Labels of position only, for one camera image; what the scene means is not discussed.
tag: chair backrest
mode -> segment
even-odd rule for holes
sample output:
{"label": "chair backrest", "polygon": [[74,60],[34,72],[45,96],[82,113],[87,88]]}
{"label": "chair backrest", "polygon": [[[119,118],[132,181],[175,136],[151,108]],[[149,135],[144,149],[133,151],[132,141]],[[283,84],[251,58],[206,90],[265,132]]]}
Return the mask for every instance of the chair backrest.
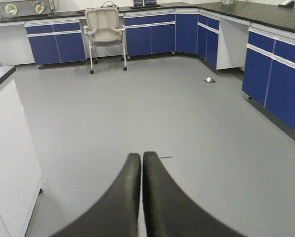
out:
{"label": "chair backrest", "polygon": [[119,11],[115,7],[88,9],[85,12],[89,35],[96,42],[115,41],[120,37]]}

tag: chair leg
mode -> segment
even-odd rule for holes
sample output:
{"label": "chair leg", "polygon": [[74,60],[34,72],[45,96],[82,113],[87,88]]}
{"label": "chair leg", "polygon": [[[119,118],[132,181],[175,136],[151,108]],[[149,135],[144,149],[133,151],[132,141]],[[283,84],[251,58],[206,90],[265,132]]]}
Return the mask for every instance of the chair leg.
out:
{"label": "chair leg", "polygon": [[124,58],[123,71],[126,71],[127,70],[127,66],[126,66],[126,47],[124,45],[124,42],[122,42],[122,49],[123,49],[123,58]]}
{"label": "chair leg", "polygon": [[97,64],[98,63],[98,59],[97,59],[96,47],[95,46],[93,47],[93,52],[94,52],[94,58],[95,58],[94,63]]}
{"label": "chair leg", "polygon": [[91,42],[89,41],[89,55],[90,55],[90,74],[93,74],[93,66],[92,66],[92,54],[91,54]]}

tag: white wall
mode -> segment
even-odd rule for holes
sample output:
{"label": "white wall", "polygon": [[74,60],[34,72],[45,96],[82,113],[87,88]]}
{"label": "white wall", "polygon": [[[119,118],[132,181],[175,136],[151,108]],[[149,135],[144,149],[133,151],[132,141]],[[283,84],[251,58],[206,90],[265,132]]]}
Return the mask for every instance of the white wall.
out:
{"label": "white wall", "polygon": [[[169,3],[169,2],[186,2],[190,4],[206,3],[206,2],[218,2],[220,0],[157,0],[157,3]],[[283,0],[248,0],[249,2],[258,2],[265,4],[278,5]],[[100,7],[106,0],[59,0],[59,11],[76,11],[85,8]],[[133,0],[113,0],[118,6],[133,6]]]}
{"label": "white wall", "polygon": [[[157,3],[176,2],[181,0],[157,0]],[[91,7],[100,7],[106,0],[59,0],[59,11],[76,11]],[[133,0],[113,0],[118,6],[133,6]]]}

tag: gray floor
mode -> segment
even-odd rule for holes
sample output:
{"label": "gray floor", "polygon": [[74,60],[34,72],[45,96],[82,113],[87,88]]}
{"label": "gray floor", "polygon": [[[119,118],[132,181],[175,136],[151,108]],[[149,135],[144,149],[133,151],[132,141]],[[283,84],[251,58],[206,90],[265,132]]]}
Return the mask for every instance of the gray floor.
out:
{"label": "gray floor", "polygon": [[44,188],[26,237],[76,219],[127,154],[144,151],[172,156],[162,161],[173,178],[225,224],[249,237],[295,237],[295,134],[248,101],[242,72],[184,55],[132,59],[126,72],[105,58],[88,71],[17,67]]}

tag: white chair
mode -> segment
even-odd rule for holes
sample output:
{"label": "white chair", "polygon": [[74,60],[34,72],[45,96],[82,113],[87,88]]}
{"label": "white chair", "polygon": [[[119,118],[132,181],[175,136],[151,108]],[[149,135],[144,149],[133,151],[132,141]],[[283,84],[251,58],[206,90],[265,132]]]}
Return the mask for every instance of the white chair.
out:
{"label": "white chair", "polygon": [[88,9],[85,12],[87,26],[84,26],[84,33],[89,39],[90,73],[93,74],[92,53],[94,49],[95,64],[98,63],[95,47],[122,45],[123,49],[123,70],[126,66],[126,49],[124,44],[124,27],[119,29],[119,11],[116,7],[102,7]]}

